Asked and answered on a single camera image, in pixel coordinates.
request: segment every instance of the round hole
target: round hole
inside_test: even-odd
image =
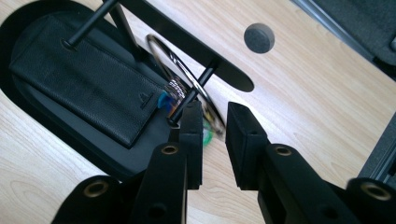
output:
[[[173,147],[173,146],[169,146],[169,147],[164,147],[162,149],[162,153],[166,154],[166,155],[172,155],[178,152],[178,148],[177,147]]]
[[[375,183],[365,182],[361,184],[361,189],[369,196],[379,200],[388,201],[391,199],[390,193],[376,185]]]
[[[337,219],[338,218],[337,211],[327,204],[320,205],[318,209],[321,214],[323,214],[325,217],[327,217],[329,219]]]
[[[276,153],[278,155],[281,155],[281,156],[289,156],[289,155],[291,155],[290,149],[284,148],[284,147],[277,147],[276,148]]]
[[[84,189],[84,195],[89,198],[95,198],[104,194],[108,189],[108,184],[104,180],[97,180]]]
[[[148,210],[148,216],[152,218],[163,217],[166,213],[166,206],[162,203],[155,203]]]

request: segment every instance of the wooden surface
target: wooden surface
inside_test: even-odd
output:
[[[27,2],[1,0],[0,21]],[[205,89],[224,118],[229,101],[247,105],[272,142],[298,149],[325,180],[344,187],[359,173],[396,110],[391,79],[286,0],[150,3],[254,81],[253,92],[241,92],[210,79]],[[151,31],[133,15],[128,19],[145,46]],[[244,44],[245,29],[256,22],[276,36],[266,54]],[[0,223],[51,222],[75,185],[102,174],[2,92],[0,130]],[[256,197],[236,187],[225,144],[215,139],[204,150],[204,184],[189,191],[188,223],[263,223]]]

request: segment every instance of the black fabric surface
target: black fabric surface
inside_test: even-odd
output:
[[[130,147],[156,109],[161,86],[84,39],[78,51],[61,38],[75,30],[48,16],[21,35],[10,70],[114,140]]]
[[[312,0],[381,61],[396,65],[396,0]]]

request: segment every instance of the black metal rod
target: black metal rod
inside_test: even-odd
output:
[[[114,8],[110,11],[111,18],[114,23],[116,23],[117,29],[120,31],[122,37],[125,38],[125,41],[128,44],[129,51],[134,55],[134,57],[139,60],[141,59],[142,50],[137,45],[136,40],[134,39],[134,34],[129,26],[128,21],[125,18],[125,14],[122,11],[122,8],[119,3],[117,3]]]
[[[206,82],[212,77],[217,68],[217,63],[211,62],[209,66],[205,69],[205,71],[198,78],[199,84],[203,87]],[[191,88],[187,93],[186,97],[181,101],[180,105],[176,108],[176,110],[172,113],[172,115],[168,118],[168,122],[171,125],[176,125],[181,118],[183,108],[191,102],[195,97],[197,97],[198,91],[195,88]]]
[[[240,91],[253,91],[253,81],[242,70],[217,54],[204,42],[189,34],[150,2],[120,0],[120,3],[136,15],[137,18],[175,45],[175,47],[192,57],[196,62],[205,65],[213,60],[219,61],[216,75],[229,85]]]
[[[78,30],[67,40],[63,40],[62,43],[68,49],[76,49],[77,45],[83,38],[90,32],[94,25],[102,19],[117,3],[119,0],[107,0],[105,1],[93,15],[78,28]]]

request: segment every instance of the metal ring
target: metal ring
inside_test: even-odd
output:
[[[96,180],[84,189],[84,195],[89,198],[95,198],[104,194],[107,190],[108,183],[105,180]]]
[[[289,155],[292,154],[291,151],[290,151],[290,149],[285,148],[285,147],[277,147],[277,148],[275,149],[275,151],[276,151],[276,153],[277,153],[278,155],[280,155],[280,156],[289,156]]]
[[[169,145],[169,146],[163,147],[163,148],[161,149],[161,152],[162,152],[163,154],[165,154],[165,155],[173,155],[173,154],[175,154],[175,153],[178,152],[178,147]]]
[[[214,105],[209,94],[207,94],[207,92],[204,90],[204,88],[199,84],[198,80],[192,74],[192,71],[189,69],[189,67],[187,67],[187,65],[184,64],[183,61],[181,61],[180,58],[178,58],[177,55],[172,50],[170,50],[155,35],[147,35],[146,39],[148,41],[148,46],[151,50],[151,53],[152,53],[155,61],[160,66],[161,70],[164,72],[166,77],[169,78],[168,81],[171,81],[172,79],[175,79],[175,78],[172,75],[172,73],[169,71],[169,69],[163,64],[163,62],[161,61],[157,52],[155,51],[154,47],[151,46],[152,43],[156,44],[157,47],[159,47],[163,51],[163,53],[169,58],[169,60],[184,74],[184,76],[191,83],[192,87],[195,88],[199,92],[199,94],[204,98],[204,100],[208,103],[208,105],[209,105],[208,109],[210,110],[210,113],[215,114],[218,117],[218,119],[220,120],[221,125],[223,127],[225,127],[224,121],[222,120],[222,118],[219,114],[219,111],[216,109],[216,106]]]
[[[388,201],[392,198],[392,195],[387,190],[379,187],[377,184],[372,183],[372,182],[362,183],[361,189],[367,195],[369,195],[379,201]]]

